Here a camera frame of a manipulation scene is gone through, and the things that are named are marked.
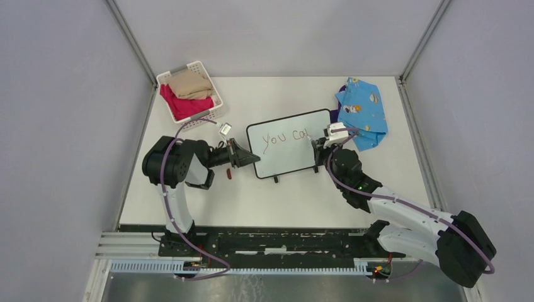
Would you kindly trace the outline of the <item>black framed whiteboard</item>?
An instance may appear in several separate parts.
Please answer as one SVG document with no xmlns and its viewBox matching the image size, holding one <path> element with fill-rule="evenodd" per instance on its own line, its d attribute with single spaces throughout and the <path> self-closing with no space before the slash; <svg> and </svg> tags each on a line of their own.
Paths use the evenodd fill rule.
<svg viewBox="0 0 534 302">
<path fill-rule="evenodd" d="M 330 111 L 319 109 L 247 126 L 250 150 L 261 157 L 254 164 L 256 177 L 276 179 L 315 167 L 314 151 L 307 135 L 314 140 L 324 137 L 324 129 L 330 122 Z"/>
</svg>

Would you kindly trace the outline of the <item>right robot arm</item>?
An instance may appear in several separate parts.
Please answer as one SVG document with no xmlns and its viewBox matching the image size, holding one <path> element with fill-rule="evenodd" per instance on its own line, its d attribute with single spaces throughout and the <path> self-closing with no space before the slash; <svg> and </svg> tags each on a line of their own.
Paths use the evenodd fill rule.
<svg viewBox="0 0 534 302">
<path fill-rule="evenodd" d="M 494 274 L 496 248 L 471 213 L 454 215 L 418 206 L 362 170 L 354 150 L 312 140 L 315 162 L 323 165 L 345 201 L 355 209 L 379 216 L 364 239 L 368 255 L 406 254 L 441 269 L 449 279 L 472 288 L 484 274 Z"/>
</svg>

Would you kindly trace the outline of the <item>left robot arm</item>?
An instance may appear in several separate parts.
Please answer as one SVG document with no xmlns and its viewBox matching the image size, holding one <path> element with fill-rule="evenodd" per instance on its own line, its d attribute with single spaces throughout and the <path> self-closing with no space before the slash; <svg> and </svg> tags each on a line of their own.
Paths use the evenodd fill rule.
<svg viewBox="0 0 534 302">
<path fill-rule="evenodd" d="M 210 189 L 214 167 L 229 164 L 240 168 L 255 164 L 259 156 L 242 148 L 235 139 L 221 141 L 216 147 L 204 140 L 161 137 L 142 161 L 142 173 L 157 187 L 166 218 L 165 237 L 182 256 L 198 248 L 195 222 L 188 209 L 185 187 Z"/>
</svg>

